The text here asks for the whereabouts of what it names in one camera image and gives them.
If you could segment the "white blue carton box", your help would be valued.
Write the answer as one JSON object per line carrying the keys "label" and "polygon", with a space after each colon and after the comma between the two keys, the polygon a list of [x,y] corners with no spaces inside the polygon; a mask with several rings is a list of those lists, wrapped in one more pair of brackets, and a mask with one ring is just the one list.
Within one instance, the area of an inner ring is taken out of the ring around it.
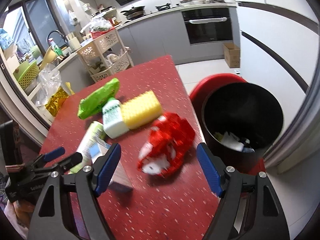
{"label": "white blue carton box", "polygon": [[118,143],[109,145],[104,141],[97,141],[89,152],[93,167],[92,187],[98,196],[107,188],[119,192],[133,190],[132,183],[120,162],[121,146]]}

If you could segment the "green white lotion bottle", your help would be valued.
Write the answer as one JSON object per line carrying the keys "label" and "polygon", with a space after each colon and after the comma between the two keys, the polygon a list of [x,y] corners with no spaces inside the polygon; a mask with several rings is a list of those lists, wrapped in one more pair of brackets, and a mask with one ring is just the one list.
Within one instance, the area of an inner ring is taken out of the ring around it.
{"label": "green white lotion bottle", "polygon": [[92,157],[89,149],[94,146],[98,140],[104,140],[106,134],[103,130],[103,124],[98,121],[93,121],[81,140],[77,152],[82,155],[82,162],[75,165],[68,172],[69,174],[77,173],[86,165],[92,165]]}

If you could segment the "white green small bottle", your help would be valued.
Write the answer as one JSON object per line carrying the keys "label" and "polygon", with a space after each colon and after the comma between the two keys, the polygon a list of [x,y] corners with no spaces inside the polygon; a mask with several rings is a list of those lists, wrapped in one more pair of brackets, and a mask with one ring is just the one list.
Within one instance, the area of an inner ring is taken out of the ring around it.
{"label": "white green small bottle", "polygon": [[103,113],[103,129],[108,137],[116,139],[129,131],[125,124],[122,113],[121,103],[114,97],[108,99],[102,108]]}

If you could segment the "green plastic snack bag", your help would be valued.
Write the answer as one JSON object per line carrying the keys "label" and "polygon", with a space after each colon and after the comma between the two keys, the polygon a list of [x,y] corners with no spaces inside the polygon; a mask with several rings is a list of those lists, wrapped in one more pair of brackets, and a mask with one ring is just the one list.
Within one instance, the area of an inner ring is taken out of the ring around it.
{"label": "green plastic snack bag", "polygon": [[81,99],[78,108],[78,118],[84,120],[102,111],[110,98],[114,98],[120,89],[120,81],[117,78],[105,83],[86,98]]}

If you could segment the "red snack bag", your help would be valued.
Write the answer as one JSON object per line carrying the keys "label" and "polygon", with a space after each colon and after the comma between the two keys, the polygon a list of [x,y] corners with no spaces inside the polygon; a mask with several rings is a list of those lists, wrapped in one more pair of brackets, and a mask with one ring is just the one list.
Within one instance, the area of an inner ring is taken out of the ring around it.
{"label": "red snack bag", "polygon": [[174,175],[183,166],[194,139],[195,131],[185,118],[165,112],[152,123],[148,140],[140,149],[137,169],[162,178]]}

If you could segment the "yellow foam sponge pad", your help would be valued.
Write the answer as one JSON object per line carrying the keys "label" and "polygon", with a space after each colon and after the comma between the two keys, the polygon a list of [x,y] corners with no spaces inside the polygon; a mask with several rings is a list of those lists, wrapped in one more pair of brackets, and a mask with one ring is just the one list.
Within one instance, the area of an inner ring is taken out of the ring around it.
{"label": "yellow foam sponge pad", "polygon": [[129,129],[136,129],[163,113],[162,106],[152,90],[123,103],[120,107],[123,122]]}

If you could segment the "black trash bin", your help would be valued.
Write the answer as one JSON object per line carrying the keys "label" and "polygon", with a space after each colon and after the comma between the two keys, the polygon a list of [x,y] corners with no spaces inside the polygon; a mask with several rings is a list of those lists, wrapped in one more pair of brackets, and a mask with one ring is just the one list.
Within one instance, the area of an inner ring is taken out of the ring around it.
{"label": "black trash bin", "polygon": [[283,111],[276,97],[252,83],[231,83],[204,101],[201,118],[212,154],[249,173],[281,134]]}

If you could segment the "black kitchen faucet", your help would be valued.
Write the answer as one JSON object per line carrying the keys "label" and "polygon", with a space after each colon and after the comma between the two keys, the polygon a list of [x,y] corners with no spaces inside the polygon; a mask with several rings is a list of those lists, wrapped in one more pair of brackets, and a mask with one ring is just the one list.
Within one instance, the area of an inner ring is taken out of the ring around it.
{"label": "black kitchen faucet", "polygon": [[61,31],[55,29],[52,30],[48,35],[47,35],[47,43],[51,44],[51,40],[53,40],[58,47],[62,48],[64,46],[68,46],[68,41],[67,38]]}

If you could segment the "gold foil bag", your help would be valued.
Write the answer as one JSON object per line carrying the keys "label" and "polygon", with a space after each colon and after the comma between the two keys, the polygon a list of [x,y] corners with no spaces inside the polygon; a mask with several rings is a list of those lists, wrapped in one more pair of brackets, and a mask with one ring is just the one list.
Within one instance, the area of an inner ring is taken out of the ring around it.
{"label": "gold foil bag", "polygon": [[60,86],[55,94],[53,94],[48,102],[45,104],[46,110],[53,116],[56,117],[61,106],[65,100],[69,97],[69,94]]}

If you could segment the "clear plastic bag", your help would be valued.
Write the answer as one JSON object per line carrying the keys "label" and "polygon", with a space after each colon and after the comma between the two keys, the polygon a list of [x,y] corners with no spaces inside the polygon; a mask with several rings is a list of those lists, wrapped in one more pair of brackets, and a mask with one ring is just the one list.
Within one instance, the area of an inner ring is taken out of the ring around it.
{"label": "clear plastic bag", "polygon": [[52,95],[54,95],[61,86],[61,74],[57,67],[53,64],[46,66],[39,72],[37,77],[40,88],[36,93],[35,105],[44,106],[48,103]]}

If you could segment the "green yellow dish basket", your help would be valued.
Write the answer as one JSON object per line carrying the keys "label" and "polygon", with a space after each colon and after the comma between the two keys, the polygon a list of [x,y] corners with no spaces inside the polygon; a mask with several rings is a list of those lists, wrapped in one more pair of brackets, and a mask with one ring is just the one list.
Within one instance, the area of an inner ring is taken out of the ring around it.
{"label": "green yellow dish basket", "polygon": [[15,79],[23,90],[32,83],[38,74],[39,67],[36,61],[32,61],[31,63],[24,61],[13,72]]}

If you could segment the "yellow cutting board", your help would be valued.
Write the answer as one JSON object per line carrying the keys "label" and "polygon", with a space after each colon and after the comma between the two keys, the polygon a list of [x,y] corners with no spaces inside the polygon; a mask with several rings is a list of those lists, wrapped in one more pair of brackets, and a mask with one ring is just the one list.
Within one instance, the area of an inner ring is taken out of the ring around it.
{"label": "yellow cutting board", "polygon": [[43,68],[53,62],[56,59],[57,55],[56,53],[53,51],[52,46],[49,46],[48,50],[46,51],[44,58],[42,60],[42,63],[39,66],[39,71],[43,70]]}

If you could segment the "red chair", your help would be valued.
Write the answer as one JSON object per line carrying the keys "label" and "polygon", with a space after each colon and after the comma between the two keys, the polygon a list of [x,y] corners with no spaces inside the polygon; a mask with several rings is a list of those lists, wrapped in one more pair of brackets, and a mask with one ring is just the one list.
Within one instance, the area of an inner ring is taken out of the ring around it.
{"label": "red chair", "polygon": [[235,74],[210,75],[195,86],[189,97],[204,136],[204,143],[209,148],[211,155],[219,157],[225,165],[231,165],[241,173],[256,175],[260,171],[266,171],[263,158],[258,158],[256,154],[252,153],[249,155],[249,159],[245,160],[245,153],[237,153],[223,146],[207,131],[202,114],[204,103],[214,91],[231,83],[245,82],[246,80]]}

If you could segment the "beige plastic storage cart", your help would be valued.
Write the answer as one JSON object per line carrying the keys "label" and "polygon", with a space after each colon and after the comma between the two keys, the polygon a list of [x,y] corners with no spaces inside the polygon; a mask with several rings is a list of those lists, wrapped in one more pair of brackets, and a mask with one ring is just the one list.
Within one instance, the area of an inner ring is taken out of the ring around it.
{"label": "beige plastic storage cart", "polygon": [[114,28],[103,32],[76,53],[94,82],[134,66],[130,49],[124,46]]}

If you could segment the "cardboard box on floor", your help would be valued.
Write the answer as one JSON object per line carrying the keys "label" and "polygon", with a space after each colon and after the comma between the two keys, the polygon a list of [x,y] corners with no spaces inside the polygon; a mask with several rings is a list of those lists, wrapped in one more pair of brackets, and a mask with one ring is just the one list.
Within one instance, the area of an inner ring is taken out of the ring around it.
{"label": "cardboard box on floor", "polygon": [[223,44],[223,53],[225,62],[229,68],[240,67],[240,48],[232,42],[226,42]]}

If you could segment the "red basket on cart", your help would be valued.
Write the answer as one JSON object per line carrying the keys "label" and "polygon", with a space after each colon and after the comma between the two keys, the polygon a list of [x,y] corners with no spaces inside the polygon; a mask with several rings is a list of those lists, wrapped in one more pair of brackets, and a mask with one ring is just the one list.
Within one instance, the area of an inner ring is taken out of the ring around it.
{"label": "red basket on cart", "polygon": [[112,30],[114,30],[114,29],[115,29],[115,27],[111,27],[111,28],[108,29],[108,30],[92,31],[92,32],[91,32],[91,36],[92,36],[93,39],[96,39],[96,38],[98,38],[98,37],[100,37],[100,36],[108,33],[109,31],[112,31]]}

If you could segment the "white refrigerator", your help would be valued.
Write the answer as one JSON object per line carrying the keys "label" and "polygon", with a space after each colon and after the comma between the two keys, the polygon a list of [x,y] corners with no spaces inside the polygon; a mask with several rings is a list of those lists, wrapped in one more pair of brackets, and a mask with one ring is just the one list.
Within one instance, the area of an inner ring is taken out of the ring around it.
{"label": "white refrigerator", "polygon": [[[310,20],[316,17],[306,0],[236,0],[275,5],[297,12]],[[284,59],[310,84],[315,70],[319,35],[285,16],[249,7],[237,8],[240,30],[257,39]],[[241,73],[252,83],[271,91],[283,110],[298,111],[305,93],[293,77],[264,50],[246,37],[241,38]]]}

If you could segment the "black built-in oven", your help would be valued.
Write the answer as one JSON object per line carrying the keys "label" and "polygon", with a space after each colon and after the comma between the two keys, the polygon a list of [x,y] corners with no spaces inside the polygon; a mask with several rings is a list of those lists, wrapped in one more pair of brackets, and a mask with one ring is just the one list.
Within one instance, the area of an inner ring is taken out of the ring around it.
{"label": "black built-in oven", "polygon": [[233,39],[228,8],[188,10],[182,16],[191,45]]}

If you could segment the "grey base cabinets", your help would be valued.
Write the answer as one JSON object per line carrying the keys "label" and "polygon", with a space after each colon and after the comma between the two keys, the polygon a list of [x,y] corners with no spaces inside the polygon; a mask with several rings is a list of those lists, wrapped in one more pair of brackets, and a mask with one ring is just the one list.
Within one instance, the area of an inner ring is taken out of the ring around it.
{"label": "grey base cabinets", "polygon": [[[232,23],[231,41],[190,44],[182,16],[183,11],[228,8]],[[170,55],[175,64],[192,63],[223,58],[223,44],[240,44],[240,31],[236,7],[227,4],[203,4],[176,7],[146,15],[118,28],[119,35],[131,51],[134,64],[151,61],[157,57]]]}

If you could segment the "black frying pan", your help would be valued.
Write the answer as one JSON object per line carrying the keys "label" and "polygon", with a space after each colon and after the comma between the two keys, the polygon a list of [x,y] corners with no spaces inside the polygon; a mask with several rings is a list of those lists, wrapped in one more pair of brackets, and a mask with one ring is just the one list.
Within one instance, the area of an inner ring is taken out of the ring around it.
{"label": "black frying pan", "polygon": [[129,21],[135,20],[136,18],[145,15],[145,6],[132,7],[130,10],[123,10],[120,13],[123,14]]}

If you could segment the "gas stove burner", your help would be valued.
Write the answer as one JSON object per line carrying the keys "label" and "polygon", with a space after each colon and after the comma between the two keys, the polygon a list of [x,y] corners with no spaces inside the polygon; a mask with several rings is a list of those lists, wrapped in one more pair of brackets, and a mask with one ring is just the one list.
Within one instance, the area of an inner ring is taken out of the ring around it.
{"label": "gas stove burner", "polygon": [[160,6],[156,6],[156,9],[158,11],[168,10],[168,9],[170,9],[170,3],[164,4],[164,5],[160,5]]}

